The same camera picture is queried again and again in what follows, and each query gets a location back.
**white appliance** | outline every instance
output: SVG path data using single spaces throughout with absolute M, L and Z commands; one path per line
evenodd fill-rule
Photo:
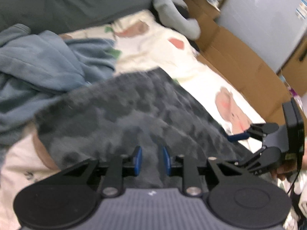
M 307 0 L 226 0 L 217 23 L 277 72 L 307 29 Z

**metal screw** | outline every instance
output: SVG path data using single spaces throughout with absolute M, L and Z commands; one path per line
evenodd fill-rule
M 126 159 L 126 158 L 129 157 L 129 155 L 127 155 L 127 154 L 122 154 L 122 155 L 120 155 L 120 157 L 121 157 L 122 159 Z
M 118 190 L 113 187 L 107 187 L 102 191 L 106 196 L 113 196 L 118 193 Z
M 196 196 L 201 194 L 201 189 L 198 187 L 189 187 L 187 188 L 186 192 L 188 195 Z

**black cable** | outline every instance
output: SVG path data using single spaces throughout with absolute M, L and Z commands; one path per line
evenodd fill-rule
M 293 183 L 291 184 L 291 186 L 290 186 L 290 188 L 289 188 L 289 190 L 288 190 L 287 194 L 289 194 L 289 192 L 290 192 L 290 191 L 293 189 L 294 184 L 295 184 L 295 182 L 296 182 L 296 180 L 297 180 L 297 178 L 298 178 L 299 174 L 300 174 L 300 170 L 298 170 L 298 172 L 297 172 L 297 174 L 296 174 L 296 177 L 295 177 L 295 179 L 294 179 Z

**gray ribbed surface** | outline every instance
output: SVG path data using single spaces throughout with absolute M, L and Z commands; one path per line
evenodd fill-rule
M 238 230 L 215 218 L 200 199 L 178 189 L 127 189 L 107 199 L 87 222 L 70 230 Z M 281 226 L 271 230 L 284 230 Z

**brown cardboard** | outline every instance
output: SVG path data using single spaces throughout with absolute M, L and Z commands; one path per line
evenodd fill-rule
M 282 68 L 282 75 L 301 97 L 307 93 L 307 56 L 303 61 L 299 59 L 306 49 L 307 37 L 303 38 L 297 49 Z
M 192 18 L 196 18 L 195 16 L 199 14 L 197 13 L 199 10 L 203 11 L 213 20 L 220 15 L 220 12 L 208 3 L 207 0 L 186 0 L 185 3 L 188 5 L 189 13 Z
M 206 64 L 208 61 L 209 67 L 221 73 L 265 121 L 284 124 L 282 103 L 289 101 L 291 95 L 279 77 L 245 43 L 206 14 L 206 6 L 200 4 L 203 0 L 186 2 L 190 15 L 197 19 L 201 28 L 196 43 L 203 58 L 198 57 L 198 60 Z M 303 112 L 301 114 L 307 125 L 306 117 Z

